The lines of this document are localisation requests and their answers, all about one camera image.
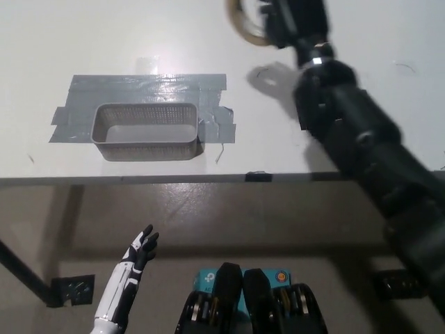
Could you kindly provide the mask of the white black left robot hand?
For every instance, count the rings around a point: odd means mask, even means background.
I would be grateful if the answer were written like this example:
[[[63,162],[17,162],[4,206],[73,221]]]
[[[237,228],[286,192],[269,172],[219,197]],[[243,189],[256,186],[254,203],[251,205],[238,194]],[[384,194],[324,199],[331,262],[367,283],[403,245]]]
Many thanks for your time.
[[[132,241],[122,259],[115,265],[99,302],[95,319],[118,323],[119,302],[130,300],[130,292],[126,292],[128,287],[138,288],[146,264],[156,256],[158,238],[159,233],[153,232],[153,225],[148,225]]]

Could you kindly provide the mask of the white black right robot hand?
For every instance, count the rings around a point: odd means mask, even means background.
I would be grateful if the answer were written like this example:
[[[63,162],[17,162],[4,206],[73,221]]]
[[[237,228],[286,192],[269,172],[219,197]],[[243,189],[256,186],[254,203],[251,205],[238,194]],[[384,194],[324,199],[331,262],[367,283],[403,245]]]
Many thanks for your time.
[[[283,49],[327,42],[329,24],[321,0],[274,0],[260,6],[266,41]]]

